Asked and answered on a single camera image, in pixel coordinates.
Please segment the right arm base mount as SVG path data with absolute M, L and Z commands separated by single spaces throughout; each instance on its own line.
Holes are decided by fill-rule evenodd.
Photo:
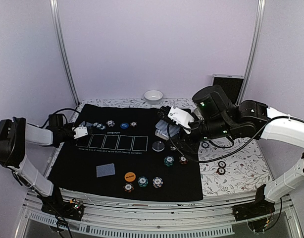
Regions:
M 263 232 L 270 224 L 275 207 L 274 203 L 265 200 L 264 190 L 266 185 L 260 186 L 256 193 L 253 202 L 235 205 L 232 207 L 232 213 L 236 221 L 248 220 L 263 216 L 262 220 L 251 221 L 248 223 L 248 227 L 254 232 Z

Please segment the dealt cards front player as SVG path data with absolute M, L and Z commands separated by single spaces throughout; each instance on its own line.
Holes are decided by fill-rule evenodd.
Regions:
M 98 178 L 115 175 L 114 163 L 96 166 L 96 176 Z

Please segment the blue fifty chips row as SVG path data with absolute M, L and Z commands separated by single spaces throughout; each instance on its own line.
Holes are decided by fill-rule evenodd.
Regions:
M 99 129 L 99 130 L 105 130 L 106 129 L 106 126 L 104 124 L 98 123 L 98 122 L 93 123 L 92 127 L 96 128 L 96 129 Z

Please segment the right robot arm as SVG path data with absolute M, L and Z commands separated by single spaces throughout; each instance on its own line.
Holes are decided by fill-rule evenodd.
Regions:
M 240 148 L 220 159 L 240 152 L 251 141 L 259 139 L 276 140 L 304 149 L 303 119 L 253 100 L 246 100 L 235 106 L 219 85 L 201 89 L 192 97 L 192 101 L 202 119 L 196 119 L 196 115 L 178 107 L 170 107 L 166 113 L 170 124 L 181 127 L 177 135 L 169 138 L 170 142 L 188 160 L 200 164 L 200 142 L 222 137 L 248 140 Z M 253 216 L 260 216 L 268 209 L 269 204 L 275 203 L 304 182 L 304 152 L 302 160 L 302 164 L 297 162 L 279 178 L 257 189 L 255 200 L 249 209 Z

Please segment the red black chip stack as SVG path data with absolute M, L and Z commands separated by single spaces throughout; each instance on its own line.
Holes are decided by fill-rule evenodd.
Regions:
M 226 173 L 225 172 L 226 163 L 224 161 L 219 161 L 217 165 L 218 165 L 218 169 L 216 172 L 219 175 L 224 175 Z

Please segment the blue playing card deck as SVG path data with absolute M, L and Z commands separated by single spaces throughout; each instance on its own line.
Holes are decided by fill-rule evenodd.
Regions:
M 159 122 L 155 125 L 155 135 L 163 140 L 169 140 L 169 136 L 173 137 L 180 131 L 180 126 L 178 125 L 170 125 L 169 133 L 167 132 L 168 123 L 164 120 L 159 120 Z

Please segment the clear acrylic dealer button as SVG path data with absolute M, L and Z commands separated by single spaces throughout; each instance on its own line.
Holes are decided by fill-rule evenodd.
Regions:
M 156 152 L 161 152 L 165 149 L 165 144 L 162 141 L 156 141 L 152 144 L 152 149 Z

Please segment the dealt cards player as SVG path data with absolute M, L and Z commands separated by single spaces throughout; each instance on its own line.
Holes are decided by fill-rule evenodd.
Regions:
M 96 176 L 98 178 L 115 175 L 114 163 L 96 166 Z
M 85 126 L 85 127 L 91 127 L 92 125 L 93 125 L 93 123 L 86 122 L 86 121 L 83 121 L 79 124 L 79 126 Z

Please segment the orange big blind button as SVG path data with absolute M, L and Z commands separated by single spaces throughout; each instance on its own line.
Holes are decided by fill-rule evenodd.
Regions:
M 133 182 L 136 179 L 136 174 L 134 172 L 127 172 L 124 178 L 127 182 Z

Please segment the blue peach stack front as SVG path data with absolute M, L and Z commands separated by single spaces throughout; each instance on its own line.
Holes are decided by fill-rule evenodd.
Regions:
M 152 184 L 155 188 L 161 188 L 163 186 L 163 179 L 160 177 L 155 177 L 152 180 Z

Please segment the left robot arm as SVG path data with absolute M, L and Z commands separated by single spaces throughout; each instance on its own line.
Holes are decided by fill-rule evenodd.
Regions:
M 49 115 L 45 129 L 28 124 L 25 118 L 0 121 L 0 165 L 11 170 L 21 186 L 35 191 L 56 215 L 67 211 L 68 202 L 63 200 L 58 186 L 46 179 L 29 160 L 26 143 L 57 148 L 62 142 L 74 139 L 74 123 L 64 123 L 62 117 L 63 114 Z

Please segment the green chip stack front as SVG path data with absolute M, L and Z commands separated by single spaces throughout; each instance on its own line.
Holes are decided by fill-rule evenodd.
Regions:
M 139 177 L 138 178 L 138 185 L 139 187 L 146 187 L 148 185 L 149 181 L 146 177 Z

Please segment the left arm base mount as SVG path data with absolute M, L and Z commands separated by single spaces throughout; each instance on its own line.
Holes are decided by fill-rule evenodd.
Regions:
M 77 198 L 65 201 L 60 189 L 55 186 L 50 196 L 38 195 L 41 199 L 42 211 L 60 218 L 81 221 L 84 214 L 84 202 Z

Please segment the red black stack front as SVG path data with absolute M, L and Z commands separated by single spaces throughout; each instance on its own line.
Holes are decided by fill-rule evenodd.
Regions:
M 132 183 L 125 183 L 123 186 L 124 190 L 128 193 L 132 192 L 134 190 L 134 186 Z

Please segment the blue small blind button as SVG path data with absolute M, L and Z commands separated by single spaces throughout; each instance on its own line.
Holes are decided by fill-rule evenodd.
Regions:
M 129 127 L 129 124 L 126 123 L 126 122 L 123 122 L 121 125 L 120 125 L 120 128 L 121 129 L 127 129 Z

